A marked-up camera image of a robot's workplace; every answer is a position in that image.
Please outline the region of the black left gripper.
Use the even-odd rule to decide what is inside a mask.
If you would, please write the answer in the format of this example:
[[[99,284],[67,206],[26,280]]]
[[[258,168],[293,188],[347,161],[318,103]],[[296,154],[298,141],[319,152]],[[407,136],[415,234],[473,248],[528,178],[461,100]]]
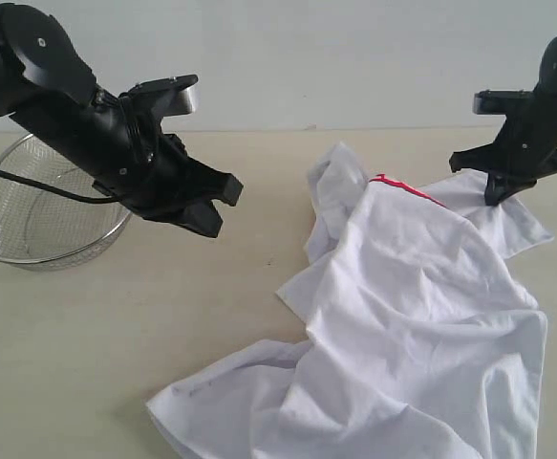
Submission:
[[[105,197],[120,197],[126,208],[147,221],[217,238],[223,219],[212,200],[235,207],[244,186],[233,174],[192,159],[177,135],[166,134],[139,185],[111,190],[94,180],[93,189]]]

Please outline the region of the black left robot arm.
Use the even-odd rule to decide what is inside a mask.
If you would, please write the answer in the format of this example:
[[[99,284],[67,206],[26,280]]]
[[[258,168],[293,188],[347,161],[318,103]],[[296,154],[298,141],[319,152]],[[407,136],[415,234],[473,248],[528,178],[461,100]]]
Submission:
[[[216,237],[217,203],[235,206],[232,174],[191,158],[162,131],[195,109],[194,75],[146,81],[113,95],[96,81],[58,21],[0,4],[0,118],[8,117],[87,173],[97,205],[118,203],[152,222]]]

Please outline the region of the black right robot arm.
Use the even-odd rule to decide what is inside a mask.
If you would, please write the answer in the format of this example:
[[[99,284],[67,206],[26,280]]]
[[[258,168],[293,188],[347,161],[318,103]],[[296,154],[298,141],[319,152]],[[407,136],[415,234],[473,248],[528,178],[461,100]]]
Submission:
[[[472,169],[487,174],[483,199],[488,206],[557,174],[557,36],[544,51],[533,90],[480,91],[473,113],[505,120],[493,142],[453,153],[449,165],[454,173]]]

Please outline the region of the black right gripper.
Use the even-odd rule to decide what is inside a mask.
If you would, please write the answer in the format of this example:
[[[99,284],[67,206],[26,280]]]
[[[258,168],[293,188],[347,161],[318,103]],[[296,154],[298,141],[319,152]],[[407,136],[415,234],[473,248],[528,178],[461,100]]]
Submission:
[[[487,206],[496,207],[535,187],[540,179],[557,174],[557,110],[497,109],[490,113],[505,116],[495,141],[454,152],[449,166],[453,173],[464,169],[488,172],[483,198]]]

